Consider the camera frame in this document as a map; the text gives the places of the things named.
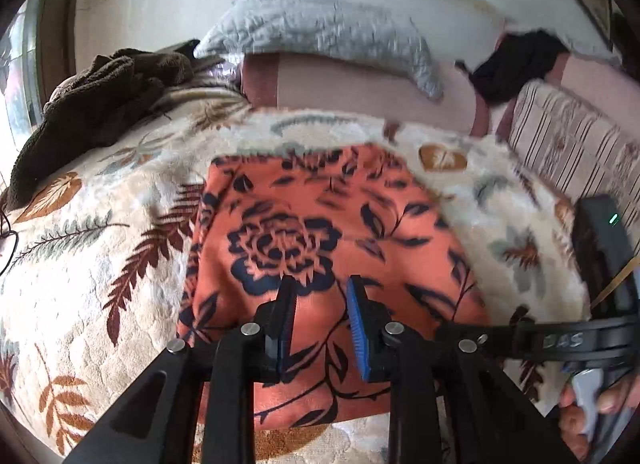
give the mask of striped cushion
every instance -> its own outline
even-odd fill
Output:
[[[587,103],[541,81],[518,95],[509,144],[572,201],[610,193],[636,254],[640,248],[640,144]]]

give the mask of folded orange cloth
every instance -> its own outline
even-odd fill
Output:
[[[298,282],[291,355],[283,383],[255,385],[257,429],[388,412],[388,384],[362,382],[356,366],[351,274],[426,338],[440,321],[488,322],[460,244],[404,160],[377,145],[212,162],[178,335],[217,339],[273,299],[287,274]]]

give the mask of cream quilted blanket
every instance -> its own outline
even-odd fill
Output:
[[[66,166],[9,215],[19,239],[0,280],[0,397],[55,452],[67,454],[174,336],[191,223],[217,155],[378,142],[442,203],[495,322],[582,318],[571,209],[492,137],[252,108],[224,88],[164,102],[176,100],[185,102]],[[564,380],[552,365],[506,370],[543,411]],[[271,462],[383,462],[385,447],[386,416],[257,436]]]

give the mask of black cloth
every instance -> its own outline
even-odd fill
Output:
[[[44,106],[42,124],[27,139],[11,171],[6,209],[27,205],[40,182],[95,147],[110,146],[145,116],[166,86],[193,78],[182,54],[134,49],[97,56],[67,79]]]
[[[544,79],[563,52],[568,49],[562,42],[543,30],[506,34],[469,80],[488,104],[507,102],[531,79]]]

